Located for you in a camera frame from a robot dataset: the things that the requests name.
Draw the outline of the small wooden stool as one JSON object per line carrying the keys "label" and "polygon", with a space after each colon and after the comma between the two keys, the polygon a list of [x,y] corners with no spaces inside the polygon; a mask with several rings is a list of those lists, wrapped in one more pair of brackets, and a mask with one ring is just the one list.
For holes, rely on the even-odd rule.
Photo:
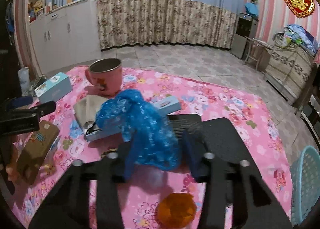
{"label": "small wooden stool", "polygon": [[244,65],[252,60],[255,62],[255,72],[258,71],[259,65],[263,59],[264,51],[272,51],[273,46],[257,38],[246,37],[248,43],[248,52],[246,54]]}

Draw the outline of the blue plastic bag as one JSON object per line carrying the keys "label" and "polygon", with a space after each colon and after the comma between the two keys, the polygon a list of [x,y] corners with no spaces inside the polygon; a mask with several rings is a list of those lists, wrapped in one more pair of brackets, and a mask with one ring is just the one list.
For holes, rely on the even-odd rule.
{"label": "blue plastic bag", "polygon": [[182,150],[168,115],[160,115],[139,90],[124,90],[104,102],[96,114],[95,123],[104,130],[110,128],[116,119],[121,121],[123,141],[130,146],[124,159],[122,176],[125,180],[131,177],[137,164],[164,171],[179,167]]}

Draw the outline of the black rectangular case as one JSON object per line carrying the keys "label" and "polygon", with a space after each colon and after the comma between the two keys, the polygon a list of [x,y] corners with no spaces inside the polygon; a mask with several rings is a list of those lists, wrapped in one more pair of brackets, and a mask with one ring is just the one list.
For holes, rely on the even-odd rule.
{"label": "black rectangular case", "polygon": [[227,118],[202,121],[196,114],[170,115],[170,124],[187,161],[190,157],[211,152],[230,163],[249,161],[253,158],[236,128]]}

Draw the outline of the beige folded cloth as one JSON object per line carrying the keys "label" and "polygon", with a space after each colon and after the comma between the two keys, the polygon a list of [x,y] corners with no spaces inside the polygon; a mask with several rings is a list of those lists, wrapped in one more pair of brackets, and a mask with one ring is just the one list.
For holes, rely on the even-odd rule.
{"label": "beige folded cloth", "polygon": [[74,115],[83,133],[93,125],[95,116],[107,98],[97,95],[87,95],[74,106]]}

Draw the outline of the light blue plastic basket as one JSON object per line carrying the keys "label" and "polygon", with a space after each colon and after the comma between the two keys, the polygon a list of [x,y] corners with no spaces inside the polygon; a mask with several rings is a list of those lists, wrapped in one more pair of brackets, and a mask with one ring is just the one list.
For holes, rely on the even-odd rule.
{"label": "light blue plastic basket", "polygon": [[306,146],[290,167],[293,183],[291,224],[300,225],[319,198],[319,153]]}

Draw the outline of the patterned cloth covered cabinet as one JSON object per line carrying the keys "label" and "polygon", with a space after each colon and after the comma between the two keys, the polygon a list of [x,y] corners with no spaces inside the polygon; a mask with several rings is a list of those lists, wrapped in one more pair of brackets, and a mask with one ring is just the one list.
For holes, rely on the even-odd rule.
{"label": "patterned cloth covered cabinet", "polygon": [[291,41],[284,33],[273,36],[265,79],[275,87],[290,105],[303,99],[303,89],[312,80],[312,71],[318,68],[314,56],[301,43]]}

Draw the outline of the floral beige curtain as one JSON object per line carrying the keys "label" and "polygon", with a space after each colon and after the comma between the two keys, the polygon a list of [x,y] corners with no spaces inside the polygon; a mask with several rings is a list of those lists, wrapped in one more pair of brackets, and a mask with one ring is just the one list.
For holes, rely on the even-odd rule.
{"label": "floral beige curtain", "polygon": [[101,49],[135,44],[201,44],[229,49],[237,14],[191,0],[97,0]]}

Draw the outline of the grey water dispenser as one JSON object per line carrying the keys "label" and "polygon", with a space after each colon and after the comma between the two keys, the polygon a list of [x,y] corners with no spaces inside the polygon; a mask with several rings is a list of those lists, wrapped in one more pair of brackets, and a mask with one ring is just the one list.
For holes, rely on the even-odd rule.
{"label": "grey water dispenser", "polygon": [[232,40],[231,53],[242,60],[248,52],[247,38],[254,38],[258,29],[259,20],[255,17],[240,13],[236,24],[235,35]]}

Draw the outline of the orange peel piece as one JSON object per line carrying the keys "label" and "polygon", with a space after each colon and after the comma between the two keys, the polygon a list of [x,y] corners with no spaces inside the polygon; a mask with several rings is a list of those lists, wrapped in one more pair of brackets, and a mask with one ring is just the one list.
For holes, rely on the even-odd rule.
{"label": "orange peel piece", "polygon": [[156,220],[165,228],[183,228],[196,216],[196,205],[189,193],[171,193],[156,208]]}

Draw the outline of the pink metal mug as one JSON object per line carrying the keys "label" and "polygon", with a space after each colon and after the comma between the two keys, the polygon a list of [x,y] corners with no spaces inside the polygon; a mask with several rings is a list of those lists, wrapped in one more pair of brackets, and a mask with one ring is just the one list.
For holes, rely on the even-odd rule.
{"label": "pink metal mug", "polygon": [[105,58],[92,63],[85,69],[90,84],[102,96],[114,96],[121,89],[123,68],[120,59]]}

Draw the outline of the pile of colourful bedding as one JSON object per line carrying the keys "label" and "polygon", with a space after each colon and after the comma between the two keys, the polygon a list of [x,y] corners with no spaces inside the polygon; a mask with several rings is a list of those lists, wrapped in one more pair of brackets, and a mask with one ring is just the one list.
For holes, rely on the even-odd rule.
{"label": "pile of colourful bedding", "polygon": [[274,43],[284,49],[297,45],[315,57],[319,50],[319,43],[307,30],[297,24],[288,24],[273,36]]}

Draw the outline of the light blue tissue box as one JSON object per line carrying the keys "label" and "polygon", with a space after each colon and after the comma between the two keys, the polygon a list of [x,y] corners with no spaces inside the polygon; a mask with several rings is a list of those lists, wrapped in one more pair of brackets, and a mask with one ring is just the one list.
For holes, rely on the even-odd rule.
{"label": "light blue tissue box", "polygon": [[59,72],[53,77],[47,79],[34,91],[40,103],[43,104],[50,101],[57,102],[66,94],[71,92],[72,89],[69,77],[65,73]]}

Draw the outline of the light blue carton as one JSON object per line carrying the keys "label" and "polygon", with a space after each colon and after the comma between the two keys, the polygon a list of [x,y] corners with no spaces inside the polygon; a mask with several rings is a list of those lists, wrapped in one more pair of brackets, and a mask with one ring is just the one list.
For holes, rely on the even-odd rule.
{"label": "light blue carton", "polygon": [[[166,116],[181,109],[179,100],[175,96],[168,96],[159,102],[152,103],[160,115]],[[87,142],[96,141],[105,137],[109,137],[121,133],[121,121],[116,119],[114,124],[108,129],[100,129],[94,120],[87,120],[82,126],[84,139]]]}

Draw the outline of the white floor cabinet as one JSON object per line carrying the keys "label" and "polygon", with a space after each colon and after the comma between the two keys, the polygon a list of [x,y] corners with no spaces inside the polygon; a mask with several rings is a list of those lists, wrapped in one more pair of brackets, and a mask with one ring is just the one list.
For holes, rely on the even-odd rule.
{"label": "white floor cabinet", "polygon": [[30,24],[30,39],[42,74],[101,58],[96,0],[78,0]]}

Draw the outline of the brown cartoon notebook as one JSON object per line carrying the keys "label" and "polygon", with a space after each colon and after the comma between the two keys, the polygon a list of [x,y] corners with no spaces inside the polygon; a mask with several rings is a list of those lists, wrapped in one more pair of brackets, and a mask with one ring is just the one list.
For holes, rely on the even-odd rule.
{"label": "brown cartoon notebook", "polygon": [[42,120],[40,129],[31,134],[17,160],[17,171],[28,185],[35,182],[39,169],[59,132],[56,125]]}

